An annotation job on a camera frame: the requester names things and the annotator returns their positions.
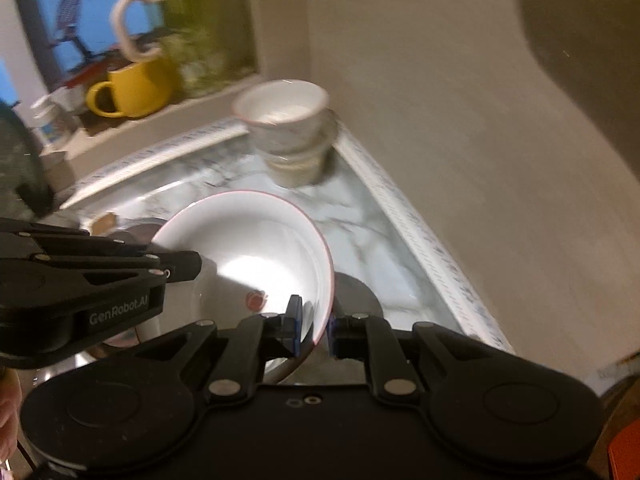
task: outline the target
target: marble countertop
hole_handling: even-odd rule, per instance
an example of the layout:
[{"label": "marble countertop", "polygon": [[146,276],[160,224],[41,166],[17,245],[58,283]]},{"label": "marble countertop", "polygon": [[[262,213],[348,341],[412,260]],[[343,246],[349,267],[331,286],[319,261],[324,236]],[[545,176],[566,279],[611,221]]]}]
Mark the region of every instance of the marble countertop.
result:
[{"label": "marble countertop", "polygon": [[71,206],[65,215],[82,224],[109,211],[120,224],[169,219],[197,200],[235,189],[276,194],[304,210],[324,235],[335,270],[368,285],[394,328],[410,330],[414,322],[430,320],[461,330],[389,218],[338,153],[320,184],[284,189],[267,176],[248,137],[234,137],[136,175]]}]

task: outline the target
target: white cup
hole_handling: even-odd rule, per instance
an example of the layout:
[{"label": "white cup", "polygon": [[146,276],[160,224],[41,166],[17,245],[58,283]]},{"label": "white cup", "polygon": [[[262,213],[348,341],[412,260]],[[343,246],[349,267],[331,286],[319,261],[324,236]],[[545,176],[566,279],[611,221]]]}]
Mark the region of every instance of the white cup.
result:
[{"label": "white cup", "polygon": [[319,135],[329,94],[308,81],[281,79],[249,88],[234,101],[259,150],[283,155],[304,150]]}]

